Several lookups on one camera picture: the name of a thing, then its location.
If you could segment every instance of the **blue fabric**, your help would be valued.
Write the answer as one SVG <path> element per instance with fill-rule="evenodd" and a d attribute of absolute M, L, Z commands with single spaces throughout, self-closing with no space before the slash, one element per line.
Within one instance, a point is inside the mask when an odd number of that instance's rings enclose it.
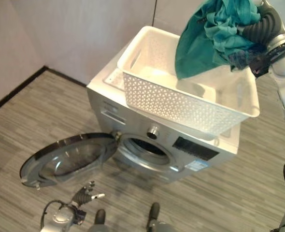
<path fill-rule="evenodd" d="M 194 76 L 223 64 L 244 68 L 264 50 L 238 35 L 237 26 L 260 20 L 252 0 L 207 0 L 190 18 L 176 50 L 178 79 Z"/>

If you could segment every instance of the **sticker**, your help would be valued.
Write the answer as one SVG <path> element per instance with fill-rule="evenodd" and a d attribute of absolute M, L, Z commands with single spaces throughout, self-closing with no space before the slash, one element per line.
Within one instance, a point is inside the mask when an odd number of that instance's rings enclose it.
<path fill-rule="evenodd" d="M 197 172 L 197 171 L 199 171 L 201 169 L 208 168 L 209 165 L 205 161 L 196 159 L 193 162 L 187 164 L 185 167 L 188 168 L 188 169 L 191 169 L 191 170 L 193 170 L 195 172 Z"/>

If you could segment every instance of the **robotic arm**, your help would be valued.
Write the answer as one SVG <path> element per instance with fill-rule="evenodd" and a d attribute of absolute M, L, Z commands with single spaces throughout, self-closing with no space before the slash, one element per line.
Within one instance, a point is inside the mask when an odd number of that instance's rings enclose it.
<path fill-rule="evenodd" d="M 275 80 L 285 115 L 285 26 L 266 0 L 254 2 L 262 16 L 261 21 L 238 29 L 243 37 L 266 46 L 267 53 L 256 57 L 249 66 L 255 77 L 267 74 Z M 279 228 L 273 232 L 285 232 L 285 215 Z"/>
<path fill-rule="evenodd" d="M 60 200 L 49 202 L 41 218 L 41 232 L 66 232 L 69 231 L 73 224 L 81 225 L 85 219 L 86 212 L 80 210 L 79 207 L 97 198 L 104 197 L 105 194 L 92 195 L 91 191 L 94 187 L 94 181 L 89 182 L 82 187 L 72 198 L 70 203 L 64 203 Z M 61 207 L 53 216 L 53 220 L 44 225 L 44 216 L 46 210 L 51 203 L 59 203 Z"/>

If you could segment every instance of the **white plastic basket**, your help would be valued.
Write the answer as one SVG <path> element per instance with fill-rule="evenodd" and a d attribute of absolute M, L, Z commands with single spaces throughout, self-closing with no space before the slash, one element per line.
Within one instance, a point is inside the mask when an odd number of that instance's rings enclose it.
<path fill-rule="evenodd" d="M 213 135 L 259 115 L 249 68 L 231 72 L 223 65 L 178 80 L 174 69 L 178 40 L 177 35 L 144 27 L 127 47 L 118 68 L 124 72 L 129 106 Z"/>

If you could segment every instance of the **white wall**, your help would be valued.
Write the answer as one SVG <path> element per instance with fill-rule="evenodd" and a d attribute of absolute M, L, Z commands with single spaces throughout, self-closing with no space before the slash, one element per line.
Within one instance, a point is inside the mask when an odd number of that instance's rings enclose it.
<path fill-rule="evenodd" d="M 12 0 L 45 64 L 88 84 L 139 31 L 155 0 Z"/>
<path fill-rule="evenodd" d="M 0 0 L 0 100 L 43 65 L 11 2 Z"/>
<path fill-rule="evenodd" d="M 154 26 L 180 35 L 203 0 L 157 0 Z M 285 0 L 268 0 L 285 23 Z"/>
<path fill-rule="evenodd" d="M 180 35 L 203 0 L 157 0 L 154 26 Z"/>

